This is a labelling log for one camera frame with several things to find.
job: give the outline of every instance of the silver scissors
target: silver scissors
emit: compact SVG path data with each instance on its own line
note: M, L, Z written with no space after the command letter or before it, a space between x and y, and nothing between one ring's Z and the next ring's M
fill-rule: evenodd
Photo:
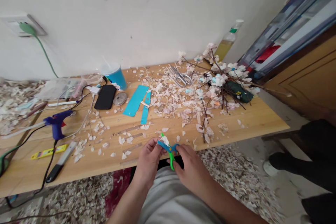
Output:
M175 67L171 66L169 64L169 66L172 68L172 70L174 71L174 73L176 74L175 80L176 83L181 87L184 88L186 85L191 85L192 84L192 79L189 77L189 75L184 74L184 73L180 73Z

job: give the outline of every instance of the glass bottle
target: glass bottle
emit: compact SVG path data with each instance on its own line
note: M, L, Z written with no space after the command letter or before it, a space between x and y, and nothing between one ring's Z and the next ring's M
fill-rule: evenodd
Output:
M239 30L243 22L244 20L237 19L236 23L231 27L230 31L228 31L224 35L222 41L218 45L217 50L215 52L215 55L219 56L219 61L222 61L224 59L224 57L227 55L227 53L231 49L231 46L233 45L233 43L236 41L237 31Z

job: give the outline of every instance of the charger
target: charger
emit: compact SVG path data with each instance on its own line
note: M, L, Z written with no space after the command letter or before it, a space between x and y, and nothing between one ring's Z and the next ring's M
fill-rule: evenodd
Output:
M98 95L99 92L100 92L100 87L94 87L94 86L90 87L90 86L88 86L86 88L90 91L90 93L92 93L94 95Z

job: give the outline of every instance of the person's left hand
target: person's left hand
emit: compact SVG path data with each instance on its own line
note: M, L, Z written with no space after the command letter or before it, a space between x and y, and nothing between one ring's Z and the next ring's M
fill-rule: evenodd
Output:
M157 144L159 140L160 137L152 138L143 146L132 180L132 183L144 186L148 190L153 185L160 157L167 152Z

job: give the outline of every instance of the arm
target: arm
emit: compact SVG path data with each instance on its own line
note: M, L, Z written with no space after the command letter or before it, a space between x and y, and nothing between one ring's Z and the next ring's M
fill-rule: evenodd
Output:
M166 152L157 145L158 140L160 138L152 138L142 148L133 180L106 224L138 222L142 205L153 185L160 157Z
M267 224L211 177L202 160L189 145L180 145L176 149L183 159L184 170L175 161L173 165L182 184L222 216L228 224Z

